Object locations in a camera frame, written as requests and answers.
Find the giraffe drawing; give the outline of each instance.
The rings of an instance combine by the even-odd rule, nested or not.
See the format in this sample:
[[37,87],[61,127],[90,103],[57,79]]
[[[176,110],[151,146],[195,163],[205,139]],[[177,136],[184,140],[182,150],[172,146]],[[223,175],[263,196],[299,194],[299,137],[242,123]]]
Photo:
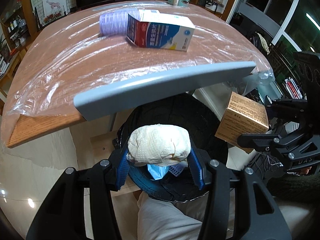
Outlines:
[[58,9],[60,9],[60,3],[59,2],[49,2],[49,0],[46,1],[50,6],[51,6],[51,11],[57,7]]

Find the wall picture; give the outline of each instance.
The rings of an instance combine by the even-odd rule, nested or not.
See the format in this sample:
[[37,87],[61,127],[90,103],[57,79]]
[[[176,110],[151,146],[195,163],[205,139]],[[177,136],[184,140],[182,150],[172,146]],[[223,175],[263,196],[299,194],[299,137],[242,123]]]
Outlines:
[[64,16],[64,12],[68,14],[66,0],[42,0],[42,4],[44,11],[44,24]]

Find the plastic sheet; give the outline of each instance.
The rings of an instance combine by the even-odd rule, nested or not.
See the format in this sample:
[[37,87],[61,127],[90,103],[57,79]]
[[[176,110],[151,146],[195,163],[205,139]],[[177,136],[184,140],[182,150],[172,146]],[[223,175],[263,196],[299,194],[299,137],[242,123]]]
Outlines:
[[258,85],[268,85],[275,78],[273,71],[271,72],[257,72],[255,75],[246,76],[239,80],[227,82],[227,84],[238,94],[245,96],[254,90]]
[[[138,48],[125,36],[102,37],[100,15],[125,8],[189,17],[196,29],[188,51]],[[76,12],[44,28],[26,53],[4,106],[2,141],[10,138],[20,114],[76,113],[77,93],[172,68],[231,61],[255,61],[254,77],[273,78],[267,59],[244,36],[199,6],[136,1]]]

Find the stack of purple cups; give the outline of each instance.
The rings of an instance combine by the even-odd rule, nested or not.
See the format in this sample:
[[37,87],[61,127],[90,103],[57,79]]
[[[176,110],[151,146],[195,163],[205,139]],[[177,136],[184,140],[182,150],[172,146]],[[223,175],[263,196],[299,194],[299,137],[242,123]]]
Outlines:
[[120,9],[114,12],[100,15],[99,25],[100,32],[104,36],[111,36],[114,34],[126,34],[128,26],[128,13],[135,18],[140,17],[139,10],[133,9]]

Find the brown cardboard box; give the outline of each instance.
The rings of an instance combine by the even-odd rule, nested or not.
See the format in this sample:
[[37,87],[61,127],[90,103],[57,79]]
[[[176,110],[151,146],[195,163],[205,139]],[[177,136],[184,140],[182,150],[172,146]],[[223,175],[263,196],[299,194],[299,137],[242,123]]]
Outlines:
[[[268,116],[263,105],[232,92],[228,107],[221,119],[216,137],[239,147],[241,134],[263,134],[269,129]],[[253,149],[241,148],[246,153]]]

